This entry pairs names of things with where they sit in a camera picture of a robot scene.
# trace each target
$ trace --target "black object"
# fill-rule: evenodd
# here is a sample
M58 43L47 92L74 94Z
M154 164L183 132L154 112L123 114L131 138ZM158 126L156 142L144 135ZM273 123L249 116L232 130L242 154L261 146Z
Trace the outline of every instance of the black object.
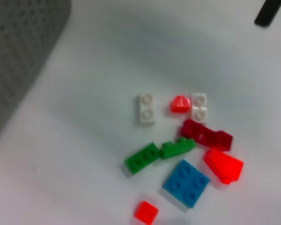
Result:
M255 19L255 24L261 27L268 27L281 6L281 0L266 0Z

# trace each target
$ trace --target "white table surface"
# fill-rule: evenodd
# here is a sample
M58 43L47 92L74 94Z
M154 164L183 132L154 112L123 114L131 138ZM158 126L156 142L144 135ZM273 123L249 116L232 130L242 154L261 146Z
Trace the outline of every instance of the white table surface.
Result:
M160 225L281 225L281 9L254 25L263 0L74 0L46 66L0 135L0 225L131 225L141 200ZM174 140L176 94L207 93L212 129L231 133L239 182L208 185L187 212L161 194L185 157L127 178L127 156ZM136 123L152 92L157 122Z

